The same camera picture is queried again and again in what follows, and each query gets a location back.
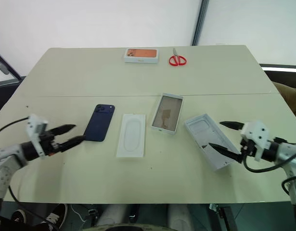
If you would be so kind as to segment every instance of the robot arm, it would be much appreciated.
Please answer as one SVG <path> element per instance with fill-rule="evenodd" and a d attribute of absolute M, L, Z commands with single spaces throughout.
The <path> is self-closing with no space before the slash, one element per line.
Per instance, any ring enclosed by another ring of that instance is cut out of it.
<path fill-rule="evenodd" d="M 287 180 L 282 182 L 282 187 L 290 196 L 291 203 L 295 207 L 296 216 L 296 145 L 290 144 L 281 138 L 269 141 L 269 130 L 260 121 L 245 124 L 224 121 L 221 124 L 231 129 L 241 130 L 241 154 L 232 153 L 227 148 L 217 144 L 211 143 L 210 145 L 219 153 L 243 163 L 247 170 L 254 173 L 267 172 L 282 167 L 288 177 Z M 275 166 L 265 169 L 251 169 L 246 162 L 248 156 L 254 157 L 256 161 L 264 159 L 274 162 Z"/>
<path fill-rule="evenodd" d="M 13 174 L 28 164 L 28 161 L 57 152 L 64 152 L 80 144 L 85 136 L 76 136 L 64 143 L 56 143 L 55 136 L 62 135 L 75 125 L 63 125 L 45 131 L 47 122 L 32 115 L 29 117 L 27 132 L 31 141 L 0 148 L 0 209 L 1 203 Z"/>

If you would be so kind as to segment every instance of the white box tray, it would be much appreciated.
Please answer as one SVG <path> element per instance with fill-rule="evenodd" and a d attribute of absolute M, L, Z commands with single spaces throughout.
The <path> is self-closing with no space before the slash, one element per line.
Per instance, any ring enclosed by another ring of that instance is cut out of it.
<path fill-rule="evenodd" d="M 123 115 L 117 157 L 143 157 L 145 120 L 145 115 Z"/>
<path fill-rule="evenodd" d="M 218 144 L 228 148 L 231 152 L 239 153 L 231 141 L 218 128 L 214 120 L 207 114 L 186 120 L 184 124 L 213 170 L 223 168 L 234 161 L 220 154 L 209 145 L 209 143 Z"/>

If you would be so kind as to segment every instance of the phone box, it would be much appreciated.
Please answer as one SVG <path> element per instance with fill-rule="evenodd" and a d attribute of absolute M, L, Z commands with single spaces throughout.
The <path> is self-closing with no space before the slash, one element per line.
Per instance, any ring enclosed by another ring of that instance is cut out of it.
<path fill-rule="evenodd" d="M 158 62 L 158 49 L 128 48 L 124 54 L 126 63 L 155 64 Z"/>
<path fill-rule="evenodd" d="M 219 129 L 214 120 L 207 114 L 186 120 L 184 124 L 214 171 L 221 169 L 234 161 L 231 158 L 220 154 L 209 145 L 209 143 L 215 143 L 228 148 L 231 152 L 236 154 L 239 153 L 233 143 L 231 143 L 231 141 Z"/>
<path fill-rule="evenodd" d="M 163 93 L 152 120 L 152 128 L 169 134 L 175 134 L 182 103 L 182 96 Z"/>

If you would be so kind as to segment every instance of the scissors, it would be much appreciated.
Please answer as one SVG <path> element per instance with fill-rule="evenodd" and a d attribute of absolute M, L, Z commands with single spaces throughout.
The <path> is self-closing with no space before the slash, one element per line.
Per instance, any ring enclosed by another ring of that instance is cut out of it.
<path fill-rule="evenodd" d="M 169 64 L 172 66 L 183 66 L 186 64 L 186 59 L 177 54 L 176 49 L 173 49 L 173 55 L 169 58 Z"/>

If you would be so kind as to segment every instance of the sneaker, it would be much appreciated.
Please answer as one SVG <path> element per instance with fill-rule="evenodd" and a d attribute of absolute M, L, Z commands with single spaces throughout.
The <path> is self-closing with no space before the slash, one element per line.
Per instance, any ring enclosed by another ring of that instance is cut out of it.
<path fill-rule="evenodd" d="M 66 215 L 67 215 L 67 204 L 59 204 L 46 218 L 46 220 L 55 224 L 59 229 L 62 227 Z M 49 230 L 53 230 L 53 226 L 49 225 Z"/>
<path fill-rule="evenodd" d="M 13 214 L 11 216 L 11 220 L 26 224 L 26 214 L 23 210 L 18 209 L 15 212 L 13 212 Z"/>

